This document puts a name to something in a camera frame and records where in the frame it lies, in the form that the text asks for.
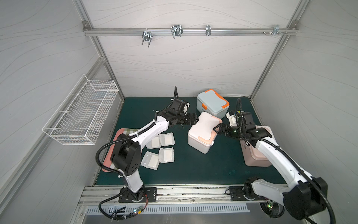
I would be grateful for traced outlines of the white box peach handle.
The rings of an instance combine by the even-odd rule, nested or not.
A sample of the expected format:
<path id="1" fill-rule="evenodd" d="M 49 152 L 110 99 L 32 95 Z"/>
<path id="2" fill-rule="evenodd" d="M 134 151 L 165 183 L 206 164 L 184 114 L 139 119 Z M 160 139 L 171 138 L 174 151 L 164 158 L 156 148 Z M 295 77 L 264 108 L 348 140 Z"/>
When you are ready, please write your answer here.
<path id="1" fill-rule="evenodd" d="M 201 113 L 199 121 L 188 131 L 188 144 L 203 154 L 207 154 L 217 136 L 214 128 L 222 120 L 206 112 Z"/>

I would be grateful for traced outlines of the blue box orange handle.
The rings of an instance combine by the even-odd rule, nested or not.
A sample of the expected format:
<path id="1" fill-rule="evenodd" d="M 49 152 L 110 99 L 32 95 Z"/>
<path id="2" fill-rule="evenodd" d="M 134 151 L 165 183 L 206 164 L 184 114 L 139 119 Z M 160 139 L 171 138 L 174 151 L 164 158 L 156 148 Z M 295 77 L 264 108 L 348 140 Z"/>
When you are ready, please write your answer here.
<path id="1" fill-rule="evenodd" d="M 226 116 L 230 103 L 213 89 L 209 89 L 197 96 L 197 110 L 209 113 L 219 119 Z"/>

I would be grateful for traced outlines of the pink first aid box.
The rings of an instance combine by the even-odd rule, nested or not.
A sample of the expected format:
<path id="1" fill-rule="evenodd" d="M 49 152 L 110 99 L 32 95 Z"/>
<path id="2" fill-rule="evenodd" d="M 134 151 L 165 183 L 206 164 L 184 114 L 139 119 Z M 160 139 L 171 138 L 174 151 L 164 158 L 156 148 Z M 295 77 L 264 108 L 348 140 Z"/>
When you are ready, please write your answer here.
<path id="1" fill-rule="evenodd" d="M 269 126 L 256 126 L 256 129 L 251 130 L 252 134 L 254 134 L 253 131 L 258 131 L 259 133 L 257 135 L 261 138 L 273 135 Z M 249 140 L 248 142 L 245 140 L 240 140 L 245 164 L 252 167 L 271 166 L 272 164 L 268 158 L 256 148 L 257 142 L 258 140 Z"/>

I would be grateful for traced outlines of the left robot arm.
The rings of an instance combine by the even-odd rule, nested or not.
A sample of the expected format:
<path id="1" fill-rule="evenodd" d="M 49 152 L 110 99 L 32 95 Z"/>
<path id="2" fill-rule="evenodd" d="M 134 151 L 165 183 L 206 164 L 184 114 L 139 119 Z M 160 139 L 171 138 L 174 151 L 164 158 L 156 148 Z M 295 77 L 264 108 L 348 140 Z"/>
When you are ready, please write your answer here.
<path id="1" fill-rule="evenodd" d="M 196 124 L 199 120 L 198 116 L 195 113 L 189 113 L 189 107 L 190 104 L 187 101 L 174 96 L 167 107 L 161 111 L 156 111 L 152 122 L 130 135 L 119 135 L 116 140 L 104 144 L 96 152 L 95 161 L 101 169 L 116 173 L 119 177 L 125 179 L 125 186 L 117 195 L 99 203 L 98 209 L 105 217 L 110 220 L 125 220 L 135 217 L 145 210 L 146 207 L 141 206 L 128 215 L 120 216 L 118 211 L 111 214 L 107 213 L 102 208 L 102 205 L 122 196 L 126 196 L 134 202 L 140 202 L 141 200 L 145 200 L 146 203 L 149 202 L 145 186 L 139 174 L 142 150 L 154 137 L 172 126 Z M 114 168 L 105 166 L 99 158 L 102 151 L 110 146 L 114 146 L 111 155 L 111 162 L 114 164 Z"/>

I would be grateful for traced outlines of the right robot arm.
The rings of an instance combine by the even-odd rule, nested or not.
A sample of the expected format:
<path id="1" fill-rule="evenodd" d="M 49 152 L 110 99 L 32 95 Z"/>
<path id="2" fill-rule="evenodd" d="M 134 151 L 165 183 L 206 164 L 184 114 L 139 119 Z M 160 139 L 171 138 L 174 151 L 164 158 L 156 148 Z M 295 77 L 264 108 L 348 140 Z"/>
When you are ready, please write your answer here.
<path id="1" fill-rule="evenodd" d="M 268 126 L 258 126 L 249 112 L 228 113 L 230 124 L 218 124 L 213 131 L 218 135 L 237 139 L 261 152 L 285 180 L 287 186 L 273 184 L 261 178 L 250 178 L 243 186 L 248 200 L 264 197 L 282 205 L 295 219 L 313 223 L 311 216 L 327 210 L 330 223 L 336 223 L 333 208 L 328 201 L 328 184 L 301 168 L 277 143 Z"/>

